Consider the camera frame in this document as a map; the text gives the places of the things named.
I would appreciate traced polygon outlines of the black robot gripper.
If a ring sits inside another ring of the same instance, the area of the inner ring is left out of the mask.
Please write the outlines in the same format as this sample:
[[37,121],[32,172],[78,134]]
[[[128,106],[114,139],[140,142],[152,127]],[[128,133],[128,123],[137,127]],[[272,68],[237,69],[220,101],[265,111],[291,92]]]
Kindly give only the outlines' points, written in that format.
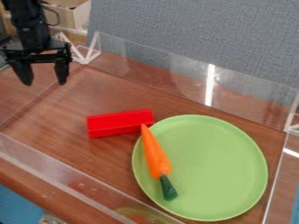
[[18,43],[2,48],[6,61],[20,82],[30,86],[33,70],[30,63],[54,63],[54,73],[61,85],[69,76],[70,44],[53,40],[42,10],[42,0],[1,0],[10,12]]

